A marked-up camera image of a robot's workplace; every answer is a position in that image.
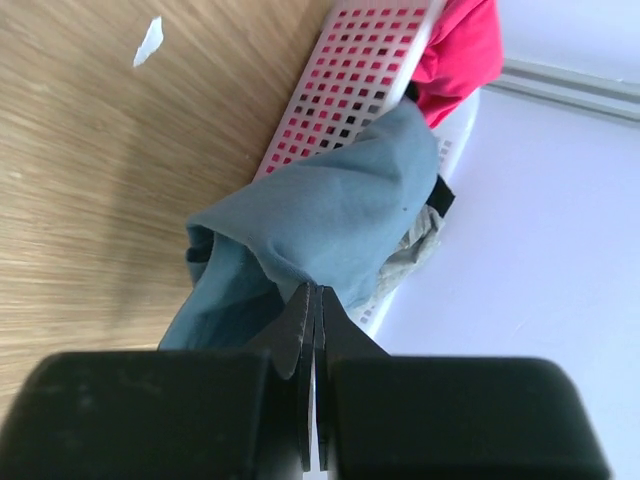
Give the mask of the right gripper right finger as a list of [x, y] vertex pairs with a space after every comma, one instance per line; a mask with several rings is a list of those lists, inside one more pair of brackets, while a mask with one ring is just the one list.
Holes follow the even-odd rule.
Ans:
[[579, 392], [528, 357], [393, 356], [317, 293], [317, 434], [333, 479], [607, 479]]

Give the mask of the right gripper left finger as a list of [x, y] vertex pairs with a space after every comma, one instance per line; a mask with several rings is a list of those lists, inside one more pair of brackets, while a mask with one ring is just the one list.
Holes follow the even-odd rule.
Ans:
[[235, 349], [61, 352], [1, 428], [5, 479], [299, 479], [311, 466], [313, 289]]

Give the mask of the blue-grey t-shirt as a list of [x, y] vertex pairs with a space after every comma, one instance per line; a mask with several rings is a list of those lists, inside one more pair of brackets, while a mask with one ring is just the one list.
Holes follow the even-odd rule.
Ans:
[[160, 348], [244, 346], [306, 285], [332, 288], [346, 308], [362, 305], [438, 170], [436, 138], [403, 100], [352, 144], [281, 167], [193, 214], [193, 287]]

